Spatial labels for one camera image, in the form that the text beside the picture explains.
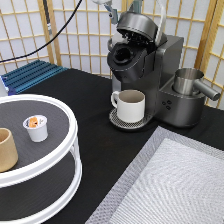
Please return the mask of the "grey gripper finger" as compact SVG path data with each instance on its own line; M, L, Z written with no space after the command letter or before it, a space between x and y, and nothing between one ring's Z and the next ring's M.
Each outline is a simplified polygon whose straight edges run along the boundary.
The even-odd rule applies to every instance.
M142 9L142 0L133 0L129 7L130 12L140 13Z
M106 1L104 3L104 7L109 13L109 18L111 19L112 24L117 24L118 23L118 14L117 10L112 7L112 0Z

